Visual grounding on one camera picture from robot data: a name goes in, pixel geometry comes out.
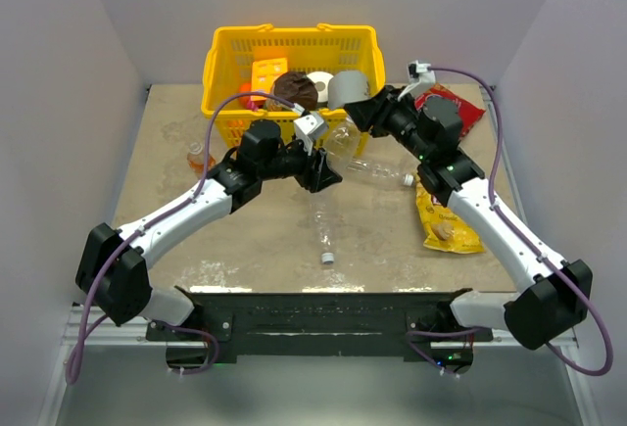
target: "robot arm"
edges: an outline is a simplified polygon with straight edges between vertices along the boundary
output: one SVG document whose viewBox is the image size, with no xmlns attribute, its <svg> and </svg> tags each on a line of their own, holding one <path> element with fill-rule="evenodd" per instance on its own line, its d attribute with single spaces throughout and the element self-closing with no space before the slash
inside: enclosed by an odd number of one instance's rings
<svg viewBox="0 0 627 426">
<path fill-rule="evenodd" d="M 244 133 L 237 155 L 227 154 L 202 183 L 157 211 L 118 230 L 106 223 L 95 227 L 87 238 L 76 275 L 76 284 L 89 291 L 104 261 L 126 241 L 136 238 L 113 262 L 98 286 L 95 302 L 117 325 L 135 316 L 181 325 L 192 314 L 194 303 L 176 288 L 153 288 L 148 271 L 171 248 L 219 218 L 234 213 L 261 193 L 268 179 L 294 176 L 311 192 L 318 192 L 341 176 L 328 165 L 326 152 L 314 142 L 327 129 L 318 114 L 303 114 L 295 120 L 296 139 L 284 145 L 278 124 L 257 120 Z M 157 223 L 145 228 L 147 222 Z"/>
<path fill-rule="evenodd" d="M 420 77 L 419 69 L 413 72 Z M 419 92 L 426 91 L 432 80 L 416 81 Z M 460 295 L 451 303 L 459 325 L 506 329 L 525 348 L 540 348 L 587 315 L 587 309 L 558 275 L 547 268 L 547 262 L 587 298 L 592 286 L 590 268 L 580 260 L 573 263 L 564 260 L 534 235 L 498 196 L 491 202 L 483 171 L 459 147 L 462 123 L 457 106 L 447 99 L 431 96 L 416 111 L 412 97 L 405 95 L 408 88 L 400 90 L 388 85 L 371 99 L 344 108 L 360 131 L 373 137 L 392 135 L 420 160 L 418 175 L 425 189 L 479 234 L 520 293 Z M 499 213 L 513 225 L 505 224 Z M 533 254 L 523 238 L 541 248 L 542 253 Z"/>
<path fill-rule="evenodd" d="M 546 268 L 545 259 L 589 297 L 592 272 L 582 261 L 569 263 L 535 236 L 501 200 L 488 199 L 483 171 L 459 148 L 461 120 L 457 106 L 444 98 L 430 97 L 420 111 L 410 91 L 428 89 L 435 78 L 425 77 L 424 66 L 410 70 L 416 77 L 405 90 L 385 86 L 371 99 L 345 105 L 357 128 L 373 137 L 392 135 L 420 160 L 418 174 L 425 189 L 474 228 L 504 266 L 520 294 L 463 292 L 450 302 L 450 313 L 460 326 L 506 329 L 528 349 L 537 349 L 581 322 L 587 310 L 566 285 Z M 118 231 L 101 224 L 89 234 L 76 275 L 76 284 L 88 292 L 104 261 L 131 234 L 140 235 L 114 261 L 98 285 L 95 302 L 115 322 L 134 316 L 162 320 L 170 325 L 196 323 L 202 308 L 178 289 L 153 289 L 148 270 L 172 247 L 204 225 L 234 213 L 258 196 L 264 180 L 294 176 L 310 192 L 341 181 L 329 167 L 323 149 L 315 141 L 326 130 L 316 114 L 295 120 L 296 140 L 285 146 L 278 125 L 257 120 L 242 137 L 237 155 L 214 166 L 200 191 L 187 191 L 160 210 Z M 173 210 L 186 200 L 189 205 Z M 543 248 L 541 258 L 532 254 L 510 226 L 496 215 L 495 204 L 526 238 Z M 170 215 L 144 229 L 154 216 Z"/>
</svg>

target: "plastic bottle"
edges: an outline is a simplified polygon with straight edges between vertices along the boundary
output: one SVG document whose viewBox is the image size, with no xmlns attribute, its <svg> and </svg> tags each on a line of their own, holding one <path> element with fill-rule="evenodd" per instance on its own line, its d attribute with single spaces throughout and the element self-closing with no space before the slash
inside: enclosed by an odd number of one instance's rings
<svg viewBox="0 0 627 426">
<path fill-rule="evenodd" d="M 192 142 L 189 144 L 189 151 L 187 152 L 187 162 L 189 167 L 192 168 L 196 177 L 200 179 L 203 175 L 203 168 L 205 165 L 205 146 L 200 142 Z M 209 154 L 209 168 L 216 164 L 216 160 Z"/>
<path fill-rule="evenodd" d="M 340 122 L 324 141 L 324 149 L 333 170 L 340 175 L 346 172 L 351 159 L 355 155 L 362 134 L 349 119 Z M 335 262 L 335 228 L 338 221 L 337 202 L 333 187 L 310 195 L 310 208 L 313 226 L 320 246 L 322 264 Z"/>
<path fill-rule="evenodd" d="M 349 162 L 346 178 L 372 184 L 380 189 L 412 187 L 415 178 L 402 165 L 355 158 Z"/>
<path fill-rule="evenodd" d="M 335 262 L 337 209 L 335 196 L 326 191 L 328 190 L 310 195 L 310 211 L 320 249 L 320 262 L 322 264 L 333 264 Z"/>
<path fill-rule="evenodd" d="M 362 134 L 355 123 L 346 118 L 335 126 L 324 141 L 324 150 L 333 170 L 339 174 L 346 171 L 360 145 Z"/>
</svg>

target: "brown round object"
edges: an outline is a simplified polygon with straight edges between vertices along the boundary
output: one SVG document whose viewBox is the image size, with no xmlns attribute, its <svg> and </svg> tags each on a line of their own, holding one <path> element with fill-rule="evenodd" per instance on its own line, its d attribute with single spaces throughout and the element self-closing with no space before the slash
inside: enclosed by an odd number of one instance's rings
<svg viewBox="0 0 627 426">
<path fill-rule="evenodd" d="M 301 71 L 288 71 L 274 81 L 272 94 L 298 103 L 306 110 L 317 108 L 317 90 L 314 83 Z"/>
</svg>

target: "beige floor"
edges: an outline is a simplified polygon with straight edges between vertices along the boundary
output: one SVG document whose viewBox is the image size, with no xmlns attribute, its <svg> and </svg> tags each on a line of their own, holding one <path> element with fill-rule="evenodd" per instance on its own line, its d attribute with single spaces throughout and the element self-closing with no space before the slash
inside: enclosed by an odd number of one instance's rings
<svg viewBox="0 0 627 426">
<path fill-rule="evenodd" d="M 450 85 L 483 106 L 474 85 Z M 207 121 L 199 111 L 200 85 L 155 85 L 142 120 L 115 225 L 150 213 L 190 188 L 195 176 L 185 161 L 190 142 L 202 140 Z M 211 150 L 225 146 L 215 134 Z M 494 135 L 485 116 L 463 140 L 464 150 L 489 171 Z M 406 152 L 392 139 L 370 140 L 366 157 L 399 160 Z M 497 191 L 511 206 L 505 173 Z M 214 222 L 165 255 L 150 273 L 153 284 L 243 287 L 255 292 L 308 288 L 360 288 L 367 292 L 453 291 L 472 287 L 510 291 L 506 272 L 490 253 L 458 256 L 423 248 L 411 190 L 380 192 L 346 181 L 335 193 L 342 209 L 337 261 L 318 263 L 308 194 L 293 179 L 264 184 L 262 195 Z"/>
</svg>

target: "cable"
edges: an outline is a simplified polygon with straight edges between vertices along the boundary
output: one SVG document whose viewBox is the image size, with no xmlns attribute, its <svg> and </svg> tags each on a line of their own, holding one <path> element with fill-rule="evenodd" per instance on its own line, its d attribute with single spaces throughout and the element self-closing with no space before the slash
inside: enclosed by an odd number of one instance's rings
<svg viewBox="0 0 627 426">
<path fill-rule="evenodd" d="M 122 243 L 120 243 L 120 245 L 106 259 L 105 263 L 102 265 L 102 267 L 96 274 L 96 277 L 94 278 L 93 282 L 91 283 L 91 287 L 89 288 L 89 291 L 87 292 L 87 298 L 85 299 L 85 304 L 83 306 L 82 316 L 80 318 L 80 325 L 78 327 L 78 337 L 76 339 L 76 345 L 73 347 L 70 357 L 68 358 L 68 364 L 66 365 L 66 382 L 69 385 L 75 384 L 80 375 L 80 368 L 82 366 L 82 358 L 83 358 L 83 354 L 85 350 L 85 341 L 87 340 L 87 337 L 96 328 L 96 326 L 102 323 L 102 321 L 106 318 L 106 316 L 105 318 L 101 317 L 102 319 L 99 318 L 93 325 L 91 325 L 89 328 L 87 327 L 89 311 L 91 310 L 91 306 L 93 305 L 94 298 L 96 297 L 96 291 L 98 290 L 100 283 L 105 277 L 105 274 L 107 273 L 107 271 L 109 270 L 113 262 L 126 249 L 126 247 L 128 247 L 135 239 L 137 239 L 140 235 L 142 235 L 143 232 L 153 227 L 154 225 L 158 224 L 162 220 L 178 213 L 180 210 L 184 209 L 187 205 L 192 203 L 198 197 L 198 195 L 201 193 L 203 189 L 203 186 L 205 185 L 205 181 L 207 181 L 207 171 L 209 169 L 209 143 L 210 143 L 212 129 L 214 128 L 214 122 L 216 122 L 217 115 L 231 101 L 234 101 L 244 96 L 250 96 L 250 95 L 263 96 L 264 98 L 274 100 L 286 106 L 289 109 L 295 108 L 294 103 L 284 100 L 283 98 L 279 98 L 278 96 L 270 95 L 268 93 L 264 93 L 261 91 L 255 91 L 255 92 L 246 91 L 242 93 L 236 93 L 228 97 L 227 99 L 225 99 L 223 102 L 221 102 L 217 106 L 216 110 L 214 111 L 214 114 L 209 120 L 209 124 L 207 126 L 207 134 L 205 135 L 203 175 L 202 175 L 202 178 L 198 181 L 198 186 L 194 190 L 192 197 L 187 198 L 186 200 L 182 201 L 177 206 L 174 206 L 173 208 L 157 215 L 152 220 L 149 220 L 148 222 L 144 223 L 143 228 L 138 228 L 133 233 L 131 233 L 128 236 L 128 238 L 126 238 Z"/>
<path fill-rule="evenodd" d="M 490 100 L 492 101 L 492 104 L 494 105 L 494 113 L 495 113 L 495 117 L 497 120 L 497 153 L 495 154 L 494 162 L 492 163 L 492 169 L 490 171 L 490 179 L 488 180 L 488 197 L 490 200 L 490 204 L 492 205 L 497 215 L 501 218 L 503 223 L 507 227 L 509 227 L 509 229 L 518 238 L 520 238 L 520 240 L 524 242 L 524 244 L 534 253 L 534 255 L 536 255 L 538 258 L 541 259 L 541 261 L 549 268 L 549 270 L 553 274 L 555 274 L 575 294 L 575 296 L 577 296 L 577 298 L 582 302 L 582 304 L 588 309 L 588 311 L 590 312 L 590 315 L 594 318 L 595 322 L 597 323 L 597 326 L 599 326 L 599 331 L 601 331 L 603 344 L 605 346 L 605 363 L 603 364 L 603 367 L 601 369 L 598 369 L 598 370 L 588 369 L 586 367 L 582 367 L 576 364 L 574 361 L 564 356 L 563 353 L 558 348 L 553 346 L 551 343 L 547 343 L 547 346 L 557 357 L 559 357 L 559 359 L 561 359 L 564 363 L 566 363 L 566 365 L 573 368 L 577 372 L 580 372 L 585 375 L 590 375 L 590 376 L 605 375 L 607 372 L 609 372 L 609 370 L 611 369 L 613 365 L 614 348 L 612 346 L 611 339 L 609 337 L 607 326 L 603 322 L 601 314 L 597 311 L 597 308 L 592 304 L 592 302 L 590 302 L 590 299 L 588 299 L 586 295 L 565 274 L 563 274 L 559 270 L 558 267 L 556 267 L 546 257 L 543 257 L 543 253 L 540 251 L 540 249 L 531 240 L 529 240 L 527 236 L 511 220 L 509 220 L 509 218 L 507 218 L 505 213 L 501 210 L 499 205 L 496 203 L 496 193 L 494 191 L 494 186 L 495 186 L 495 180 L 497 177 L 497 170 L 499 169 L 499 163 L 501 162 L 501 155 L 503 154 L 503 141 L 504 140 L 503 140 L 503 116 L 501 115 L 501 109 L 499 108 L 499 103 L 497 102 L 497 99 L 494 96 L 494 92 L 483 79 L 481 79 L 480 77 L 478 77 L 477 75 L 471 72 L 462 71 L 458 69 L 449 69 L 446 67 L 434 67 L 434 66 L 429 67 L 429 69 L 431 71 L 449 71 L 452 73 L 458 73 L 458 74 L 467 76 L 475 80 L 477 83 L 479 83 L 488 92 L 488 95 L 490 96 Z"/>
<path fill-rule="evenodd" d="M 207 340 L 207 358 L 205 359 L 205 363 L 201 365 L 200 367 L 196 367 L 194 369 L 184 369 L 181 367 L 178 369 L 178 372 L 180 373 L 180 375 L 200 374 L 208 370 L 212 365 L 216 363 L 217 357 L 219 356 L 219 343 L 217 342 L 217 339 L 214 335 L 212 335 L 211 333 L 208 333 L 207 331 L 194 330 L 192 328 L 183 328 L 182 326 L 170 325 L 169 323 L 166 323 L 164 321 L 159 321 L 158 323 L 163 324 L 166 328 L 172 331 L 176 331 L 179 333 L 187 333 L 189 335 L 202 336 L 203 338 Z M 209 358 L 211 346 L 214 347 L 214 355 L 212 355 L 212 357 Z"/>
<path fill-rule="evenodd" d="M 237 147 L 231 147 L 230 149 L 228 149 L 226 151 L 226 153 L 224 154 L 224 157 L 222 158 L 222 161 L 226 162 L 226 161 L 230 160 L 235 152 L 237 152 Z"/>
<path fill-rule="evenodd" d="M 433 331 L 416 331 L 416 330 L 412 330 L 412 331 L 408 331 L 405 334 L 405 336 L 407 338 L 409 338 L 410 336 L 423 336 L 423 337 L 426 337 L 426 338 L 460 338 L 462 336 L 474 336 L 474 334 L 477 331 L 479 331 L 479 330 L 480 330 L 480 328 L 469 328 L 467 330 L 456 331 L 456 332 L 453 332 L 453 333 L 436 333 L 436 332 L 433 332 Z M 414 351 L 416 351 L 420 357 L 422 357 L 424 360 L 429 362 L 435 368 L 440 369 L 440 372 L 442 374 L 447 373 L 447 374 L 450 374 L 450 375 L 455 375 L 456 378 L 459 378 L 459 374 L 457 374 L 453 370 L 445 367 L 444 365 L 439 364 L 433 357 L 428 355 L 425 351 L 423 351 L 421 348 L 416 346 L 409 339 L 408 339 L 408 343 L 410 344 L 410 347 Z"/>
</svg>

